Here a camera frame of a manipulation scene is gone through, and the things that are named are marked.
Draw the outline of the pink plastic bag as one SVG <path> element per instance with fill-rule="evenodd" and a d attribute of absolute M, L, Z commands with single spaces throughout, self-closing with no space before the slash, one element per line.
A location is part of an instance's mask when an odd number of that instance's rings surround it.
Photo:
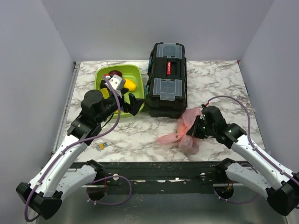
<path fill-rule="evenodd" d="M 201 115 L 201 110 L 197 108 L 186 109 L 177 121 L 176 131 L 157 139 L 159 145 L 166 145 L 179 141 L 186 136 L 187 131 L 192 127 L 196 116 Z"/>

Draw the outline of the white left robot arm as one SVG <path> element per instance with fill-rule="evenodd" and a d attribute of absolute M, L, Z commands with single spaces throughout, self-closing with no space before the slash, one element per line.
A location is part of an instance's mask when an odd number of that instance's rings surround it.
<path fill-rule="evenodd" d="M 101 123 L 114 112 L 128 112 L 135 116 L 144 103 L 144 99 L 136 98 L 130 93 L 129 102 L 123 98 L 128 90 L 105 99 L 99 90 L 88 91 L 81 101 L 81 112 L 71 123 L 63 142 L 44 168 L 30 180 L 21 182 L 16 192 L 25 203 L 24 217 L 30 223 L 37 217 L 29 218 L 28 210 L 37 213 L 38 217 L 50 219 L 62 205 L 63 200 L 84 185 L 106 183 L 111 175 L 104 173 L 104 167 L 94 160 L 87 161 L 79 170 L 65 177 L 77 157 L 86 150 L 94 139 L 103 137 L 118 125 L 102 133 Z"/>

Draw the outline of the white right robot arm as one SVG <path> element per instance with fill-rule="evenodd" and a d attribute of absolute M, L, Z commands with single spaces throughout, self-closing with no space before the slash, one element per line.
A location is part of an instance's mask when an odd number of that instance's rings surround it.
<path fill-rule="evenodd" d="M 278 214 L 288 216 L 299 204 L 299 174 L 262 150 L 239 125 L 226 123 L 217 107 L 205 107 L 201 113 L 187 135 L 198 139 L 212 137 L 255 168 L 250 171 L 236 161 L 225 159 L 215 171 L 216 180 L 238 182 L 265 198 Z"/>

